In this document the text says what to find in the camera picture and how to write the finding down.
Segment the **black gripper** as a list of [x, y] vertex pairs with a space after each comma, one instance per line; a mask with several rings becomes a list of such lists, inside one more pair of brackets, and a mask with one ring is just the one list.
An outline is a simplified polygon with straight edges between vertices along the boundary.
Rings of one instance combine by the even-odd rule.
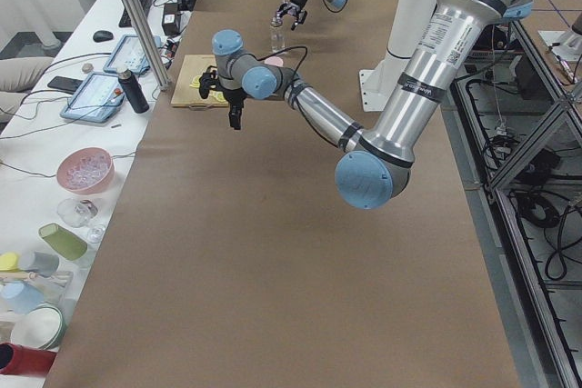
[[228, 113], [230, 127], [240, 130], [246, 92], [240, 87], [237, 89], [225, 89], [223, 95], [231, 107]]
[[286, 14], [295, 14], [295, 20], [291, 25], [292, 30], [296, 30], [299, 25], [302, 25], [307, 16], [307, 11], [304, 11], [307, 0], [288, 0], [285, 5], [280, 5], [276, 11], [276, 18], [283, 20]]

